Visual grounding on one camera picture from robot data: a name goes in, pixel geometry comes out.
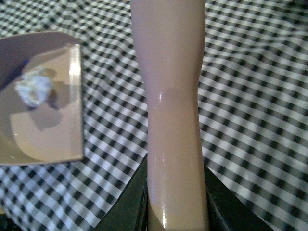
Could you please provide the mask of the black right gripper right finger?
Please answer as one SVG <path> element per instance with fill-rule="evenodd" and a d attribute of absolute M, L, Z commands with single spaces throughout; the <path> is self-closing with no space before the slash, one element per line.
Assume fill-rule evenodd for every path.
<path fill-rule="evenodd" d="M 271 231 L 272 228 L 250 211 L 208 168 L 205 185 L 211 231 Z"/>

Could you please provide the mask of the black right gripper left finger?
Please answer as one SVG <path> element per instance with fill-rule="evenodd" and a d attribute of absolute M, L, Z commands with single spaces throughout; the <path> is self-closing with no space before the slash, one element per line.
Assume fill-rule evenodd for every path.
<path fill-rule="evenodd" d="M 147 157 L 96 231 L 146 231 L 148 224 Z"/>

